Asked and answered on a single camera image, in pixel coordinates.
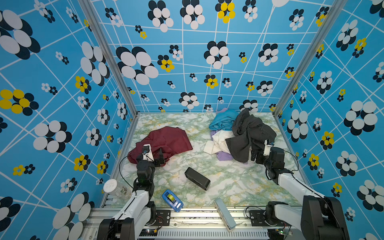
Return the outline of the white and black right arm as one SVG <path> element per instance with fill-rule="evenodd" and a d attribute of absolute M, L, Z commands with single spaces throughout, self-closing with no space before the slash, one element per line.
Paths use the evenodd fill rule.
<path fill-rule="evenodd" d="M 263 165 L 266 176 L 288 191 L 302 206 L 270 201 L 265 208 L 265 221 L 274 226 L 285 222 L 302 232 L 306 240 L 348 240 L 350 238 L 342 204 L 335 197 L 327 197 L 304 182 L 285 167 L 285 151 L 272 145 L 263 150 L 250 150 L 250 160 Z"/>

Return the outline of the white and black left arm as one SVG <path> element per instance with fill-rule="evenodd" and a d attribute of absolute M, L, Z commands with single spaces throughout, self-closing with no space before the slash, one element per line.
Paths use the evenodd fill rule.
<path fill-rule="evenodd" d="M 151 201 L 155 184 L 154 175 L 159 161 L 153 157 L 151 145 L 142 148 L 137 163 L 137 179 L 131 198 L 111 219 L 104 219 L 99 225 L 98 240 L 137 240 L 146 224 L 156 221 L 156 205 Z"/>

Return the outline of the maroon red shirt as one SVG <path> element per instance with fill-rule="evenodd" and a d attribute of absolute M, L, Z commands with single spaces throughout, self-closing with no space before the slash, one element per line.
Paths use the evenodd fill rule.
<path fill-rule="evenodd" d="M 138 163 L 137 158 L 142 154 L 143 146 L 147 144 L 151 145 L 155 158 L 159 157 L 159 150 L 161 149 L 165 162 L 169 161 L 174 155 L 193 150 L 184 130 L 167 126 L 151 131 L 144 139 L 137 142 L 136 147 L 128 153 L 130 163 Z"/>

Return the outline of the dark grey fleece garment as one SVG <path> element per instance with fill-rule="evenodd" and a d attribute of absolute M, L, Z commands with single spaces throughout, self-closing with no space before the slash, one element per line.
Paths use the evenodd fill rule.
<path fill-rule="evenodd" d="M 227 139 L 228 148 L 232 157 L 240 162 L 246 163 L 250 160 L 251 150 L 259 152 L 256 145 L 265 146 L 265 141 L 274 142 L 276 132 L 262 119 L 250 114 L 250 110 L 245 109 L 237 116 L 232 132 L 235 135 Z"/>

